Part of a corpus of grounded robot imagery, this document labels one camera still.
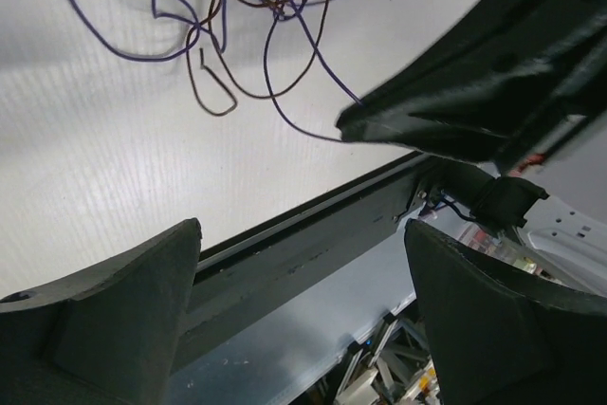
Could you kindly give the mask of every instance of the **black cable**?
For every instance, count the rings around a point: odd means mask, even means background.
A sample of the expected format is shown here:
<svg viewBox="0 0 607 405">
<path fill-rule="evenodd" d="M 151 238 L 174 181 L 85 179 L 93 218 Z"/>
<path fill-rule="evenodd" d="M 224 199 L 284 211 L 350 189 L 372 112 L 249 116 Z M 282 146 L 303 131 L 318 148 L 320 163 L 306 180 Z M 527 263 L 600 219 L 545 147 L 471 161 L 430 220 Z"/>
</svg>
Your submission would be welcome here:
<svg viewBox="0 0 607 405">
<path fill-rule="evenodd" d="M 466 222 L 476 223 L 477 220 L 475 218 L 468 217 L 467 215 L 462 214 L 462 212 L 459 210 L 459 208 L 457 206 L 455 206 L 454 202 L 449 201 L 447 198 L 441 198 L 441 202 L 443 202 L 444 204 L 449 206 L 457 214 L 457 216 L 459 218 L 461 218 L 462 220 L 464 220 Z"/>
<path fill-rule="evenodd" d="M 194 28 L 191 28 L 190 31 L 188 32 L 188 36 L 186 38 L 186 45 L 190 42 L 190 38 L 191 38 L 193 32 L 194 32 Z M 210 67 L 205 65 L 205 56 L 204 56 L 204 52 L 203 52 L 202 48 L 200 48 L 200 68 L 202 70 L 206 71 L 209 74 L 209 76 L 211 76 L 213 78 L 213 80 L 223 89 L 223 91 L 226 94 L 228 94 L 228 97 L 231 100 L 231 106 L 228 109 L 226 109 L 224 111 L 219 111 L 219 112 L 213 111 L 202 101 L 202 98 L 200 97 L 200 94 L 198 93 L 196 79 L 194 78 L 194 75 L 193 75 L 192 60 L 190 58 L 190 52 L 186 52 L 186 63 L 187 63 L 187 67 L 188 67 L 188 77 L 190 78 L 190 84 L 192 85 L 193 96 L 196 99 L 196 102 L 198 103 L 198 105 L 203 110 L 205 110 L 211 116 L 214 116 L 216 118 L 221 118 L 221 117 L 226 116 L 227 114 L 231 113 L 234 109 L 236 109 L 238 107 L 238 100 L 236 99 L 236 97 L 234 97 L 234 94 L 231 92 L 230 88 L 226 86 L 226 84 L 215 74 L 214 71 L 211 70 Z"/>
</svg>

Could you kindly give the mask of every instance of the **tangled wire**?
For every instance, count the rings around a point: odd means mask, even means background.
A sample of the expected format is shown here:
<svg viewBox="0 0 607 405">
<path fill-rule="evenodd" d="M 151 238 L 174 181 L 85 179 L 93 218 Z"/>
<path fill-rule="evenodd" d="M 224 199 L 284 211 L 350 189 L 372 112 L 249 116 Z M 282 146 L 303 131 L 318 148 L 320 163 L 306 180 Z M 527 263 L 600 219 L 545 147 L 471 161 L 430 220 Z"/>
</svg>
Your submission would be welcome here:
<svg viewBox="0 0 607 405">
<path fill-rule="evenodd" d="M 329 4 L 331 1 L 335 1 L 335 0 L 236 0 L 236 1 L 240 2 L 241 4 L 243 4 L 249 8 L 252 8 L 252 9 L 267 9 L 272 14 L 272 17 L 273 17 L 272 25 L 267 33 L 266 43 L 264 46 L 264 54 L 263 54 L 263 68 L 264 68 L 264 76 L 265 76 L 265 81 L 266 81 L 266 86 L 267 86 L 267 93 L 264 93 L 264 94 L 257 94 L 257 93 L 250 92 L 243 85 L 241 85 L 234 77 L 234 74 L 230 70 L 230 66 L 228 65 L 228 63 L 226 62 L 226 59 L 224 57 L 224 52 L 226 51 L 226 48 L 228 45 L 228 33 L 227 33 L 228 27 L 227 27 L 227 14 L 226 14 L 228 0 L 211 0 L 208 11 L 207 11 L 207 16 L 204 17 L 203 19 L 198 18 L 195 9 L 186 0 L 176 0 L 176 1 L 186 8 L 188 13 L 192 16 L 192 18 L 187 18 L 187 17 L 169 13 L 169 12 L 161 12 L 158 10 L 158 8 L 156 6 L 156 0 L 151 0 L 151 12 L 155 19 L 157 19 L 157 18 L 172 19 L 179 23 L 186 24 L 189 27 L 189 30 L 187 32 L 186 39 L 185 39 L 185 45 L 182 48 L 180 48 L 179 50 L 171 53 L 170 55 L 159 56 L 159 57 L 158 56 L 133 55 L 133 54 L 129 54 L 129 53 L 122 51 L 122 50 L 116 48 L 115 46 L 111 45 L 109 43 L 109 41 L 106 40 L 99 33 L 99 31 L 95 28 L 95 26 L 89 21 L 89 19 L 84 14 L 84 12 L 81 9 L 78 2 L 76 0 L 68 0 L 68 1 L 71 4 L 72 8 L 77 13 L 77 15 L 80 17 L 80 19 L 86 25 L 86 27 L 99 40 L 99 42 L 102 45 L 104 45 L 110 52 L 121 57 L 122 59 L 134 61 L 134 62 L 143 62 L 143 63 L 160 63 L 160 62 L 167 62 L 167 61 L 171 61 L 173 59 L 177 59 L 180 56 L 182 56 L 183 54 L 185 54 L 187 70 L 188 70 L 188 77 L 189 77 L 190 83 L 192 85 L 193 95 L 194 95 L 197 103 L 200 105 L 200 107 L 212 116 L 221 117 L 221 116 L 225 116 L 228 113 L 232 112 L 238 106 L 238 99 L 236 98 L 236 96 L 234 95 L 232 90 L 230 90 L 230 87 L 228 86 L 228 84 L 225 83 L 224 81 L 222 81 L 217 76 L 217 74 L 209 66 L 206 65 L 204 51 L 202 48 L 200 48 L 199 49 L 199 51 L 200 51 L 200 68 L 205 70 L 212 77 L 212 79 L 222 88 L 222 90 L 228 95 L 228 97 L 231 100 L 231 105 L 228 109 L 226 109 L 224 111 L 216 112 L 216 111 L 211 110 L 203 102 L 202 97 L 200 95 L 200 91 L 198 90 L 198 87 L 196 86 L 195 77 L 193 74 L 193 63 L 192 63 L 192 55 L 191 55 L 191 51 L 194 49 L 196 43 L 198 42 L 198 40 L 200 39 L 202 34 L 207 34 L 211 37 L 212 48 L 213 48 L 215 54 L 217 55 L 219 62 L 223 66 L 226 74 L 228 75 L 228 78 L 230 79 L 231 84 L 233 84 L 234 87 L 236 87 L 241 93 L 243 93 L 246 96 L 251 97 L 253 99 L 271 100 L 272 103 L 274 104 L 274 107 L 276 108 L 278 114 L 289 126 L 291 126 L 295 130 L 297 130 L 300 133 L 303 133 L 309 137 L 319 138 L 319 139 L 324 139 L 324 140 L 329 140 L 329 141 L 334 141 L 334 142 L 340 142 L 338 139 L 324 137 L 322 135 L 310 133 L 310 132 L 307 132 L 307 131 L 303 130 L 302 128 L 298 127 L 295 123 L 293 123 L 285 115 L 285 113 L 281 109 L 279 103 L 277 102 L 277 99 L 282 97 L 289 91 L 291 91 L 304 78 L 305 74 L 308 72 L 308 70 L 314 64 L 316 59 L 319 60 L 322 67 L 324 68 L 324 70 L 335 81 L 335 83 L 353 101 L 360 103 L 359 98 L 333 72 L 331 67 L 328 65 L 328 63 L 322 56 L 321 51 L 319 50 L 319 45 L 320 45 L 320 42 L 322 39 L 322 33 L 324 31 L 324 24 L 326 21 Z M 312 35 L 312 33 L 310 32 L 309 27 L 307 26 L 307 23 L 305 22 L 304 17 L 303 17 L 304 9 L 309 8 L 309 7 L 314 7 L 314 6 L 322 7 L 321 22 L 320 22 L 319 30 L 318 30 L 318 33 L 316 34 L 316 37 L 314 37 Z M 221 28 L 222 28 L 222 33 L 221 33 L 222 42 L 221 43 L 219 42 L 216 34 L 213 31 L 213 20 L 215 18 L 217 18 L 217 16 L 219 16 L 219 15 L 221 15 Z M 285 23 L 285 22 L 292 21 L 292 20 L 298 21 L 300 23 L 300 25 L 302 26 L 303 32 L 305 33 L 305 36 L 312 47 L 312 53 L 311 53 L 311 56 L 306 64 L 306 66 L 304 67 L 303 71 L 293 80 L 293 82 L 281 90 L 275 90 L 272 87 L 270 77 L 269 77 L 269 72 L 268 72 L 269 45 L 270 45 L 270 42 L 271 42 L 271 39 L 275 32 L 276 27 L 281 23 Z"/>
</svg>

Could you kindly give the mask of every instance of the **metal frame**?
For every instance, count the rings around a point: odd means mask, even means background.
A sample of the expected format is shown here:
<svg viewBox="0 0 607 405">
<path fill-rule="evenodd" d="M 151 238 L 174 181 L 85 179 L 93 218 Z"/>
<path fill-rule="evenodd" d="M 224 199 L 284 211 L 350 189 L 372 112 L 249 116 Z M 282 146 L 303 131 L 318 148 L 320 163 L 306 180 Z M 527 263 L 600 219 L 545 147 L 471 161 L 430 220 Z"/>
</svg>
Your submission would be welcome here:
<svg viewBox="0 0 607 405">
<path fill-rule="evenodd" d="M 345 356 L 340 364 L 331 372 L 329 387 L 324 396 L 324 405 L 333 405 L 337 396 L 339 396 L 347 387 L 357 365 L 359 365 L 362 356 L 362 345 L 353 341 L 346 350 Z"/>
<path fill-rule="evenodd" d="M 445 160 L 411 154 L 203 252 L 173 371 L 358 258 L 422 204 Z"/>
<path fill-rule="evenodd" d="M 373 338 L 373 343 L 371 345 L 369 358 L 365 361 L 365 365 L 367 367 L 371 367 L 373 364 L 377 362 L 379 356 L 381 355 L 381 351 L 388 343 L 388 339 L 395 332 L 395 328 L 398 325 L 398 318 L 389 313 L 381 322 L 381 326 L 377 331 L 377 335 Z"/>
<path fill-rule="evenodd" d="M 159 402 L 170 375 L 393 234 L 445 165 L 409 154 L 202 255 L 201 227 L 189 220 L 8 296 L 0 301 L 0 396 Z"/>
</svg>

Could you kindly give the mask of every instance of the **white panel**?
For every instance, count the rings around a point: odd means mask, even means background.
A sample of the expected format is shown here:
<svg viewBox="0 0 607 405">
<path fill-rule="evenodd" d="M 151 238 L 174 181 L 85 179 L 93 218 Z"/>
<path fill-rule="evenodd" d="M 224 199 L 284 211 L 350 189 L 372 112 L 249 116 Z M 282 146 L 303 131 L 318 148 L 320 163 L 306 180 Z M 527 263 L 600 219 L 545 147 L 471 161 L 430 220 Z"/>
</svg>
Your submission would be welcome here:
<svg viewBox="0 0 607 405">
<path fill-rule="evenodd" d="M 161 52 L 183 37 L 174 23 L 150 18 L 149 0 L 79 1 L 127 50 Z M 200 10 L 208 3 L 190 1 Z M 0 2 L 0 295 L 87 267 L 186 217 L 200 219 L 208 247 L 407 153 L 305 138 L 267 101 L 241 98 L 231 115 L 210 118 L 193 100 L 183 60 L 116 58 L 66 0 Z M 475 2 L 340 0 L 329 8 L 323 55 L 363 95 Z M 317 27 L 320 10 L 309 14 Z M 230 7 L 226 58 L 260 91 L 269 21 L 267 12 Z M 276 86 L 309 55 L 295 26 L 272 44 Z M 224 94 L 197 77 L 210 104 L 221 105 Z M 349 102 L 318 65 L 282 100 L 301 126 L 334 136 Z"/>
<path fill-rule="evenodd" d="M 607 115 L 574 139 L 564 153 L 545 167 L 531 168 L 524 177 L 557 195 L 577 211 L 607 223 L 602 204 L 607 182 Z"/>
</svg>

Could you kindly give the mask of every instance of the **curved black housing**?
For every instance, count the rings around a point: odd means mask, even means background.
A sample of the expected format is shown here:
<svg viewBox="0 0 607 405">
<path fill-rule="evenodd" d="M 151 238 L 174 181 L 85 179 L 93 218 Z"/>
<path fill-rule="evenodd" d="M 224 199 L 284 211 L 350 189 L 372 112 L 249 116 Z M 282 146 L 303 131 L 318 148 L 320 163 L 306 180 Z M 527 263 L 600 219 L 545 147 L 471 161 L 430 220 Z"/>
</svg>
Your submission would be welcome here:
<svg viewBox="0 0 607 405">
<path fill-rule="evenodd" d="M 603 403 L 605 298 L 547 282 L 417 220 L 405 247 L 446 404 Z"/>
<path fill-rule="evenodd" d="M 413 64 L 345 109 L 344 141 L 506 171 L 572 138 L 607 99 L 607 0 L 481 0 Z M 575 128 L 550 138 L 571 115 Z"/>
</svg>

